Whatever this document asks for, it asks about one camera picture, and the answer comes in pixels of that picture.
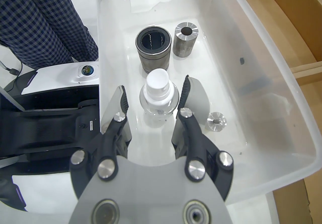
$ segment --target white plastic cap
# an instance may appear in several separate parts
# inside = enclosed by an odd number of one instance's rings
[[[165,105],[172,99],[173,95],[174,86],[169,80],[166,70],[158,68],[147,75],[144,97],[149,103]]]

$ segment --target plastic storage container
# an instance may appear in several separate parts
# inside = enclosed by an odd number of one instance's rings
[[[173,38],[179,23],[192,22],[199,29],[192,53],[179,58],[171,52],[168,73],[179,93],[187,74],[197,78],[211,102],[210,112],[227,119],[221,132],[203,131],[234,158],[227,202],[267,193],[321,167],[322,139],[309,106],[246,0],[98,0],[98,18],[100,110],[124,85],[133,136],[129,160],[156,166],[175,159],[174,116],[151,121],[140,106],[147,74],[136,35],[157,25]]]

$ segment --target metal cylinder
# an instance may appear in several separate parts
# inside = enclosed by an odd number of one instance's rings
[[[136,37],[135,44],[145,72],[169,67],[171,36],[162,27],[150,26],[143,29]]]
[[[183,22],[178,24],[173,39],[173,53],[181,58],[189,56],[198,34],[199,30],[193,23]]]

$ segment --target checkered fabric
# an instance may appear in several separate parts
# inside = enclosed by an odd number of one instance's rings
[[[33,69],[98,58],[71,0],[0,0],[0,44]]]

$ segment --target person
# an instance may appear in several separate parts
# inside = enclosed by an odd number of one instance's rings
[[[33,69],[98,58],[71,0],[0,0],[0,45]]]

